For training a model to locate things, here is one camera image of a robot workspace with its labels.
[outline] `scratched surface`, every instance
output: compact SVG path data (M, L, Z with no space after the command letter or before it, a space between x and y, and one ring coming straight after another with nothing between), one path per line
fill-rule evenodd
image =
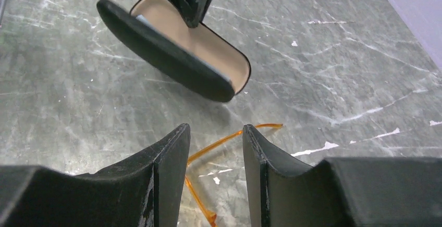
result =
M252 62L249 84L225 105L125 48L96 1L8 0L1 163L94 172L183 122L191 153L246 123L281 122L268 138L312 165L325 156L442 156L440 71L387 0L214 0L206 24ZM115 1L129 9L137 0ZM249 225L240 138L188 173L220 226ZM179 221L208 226L186 188Z

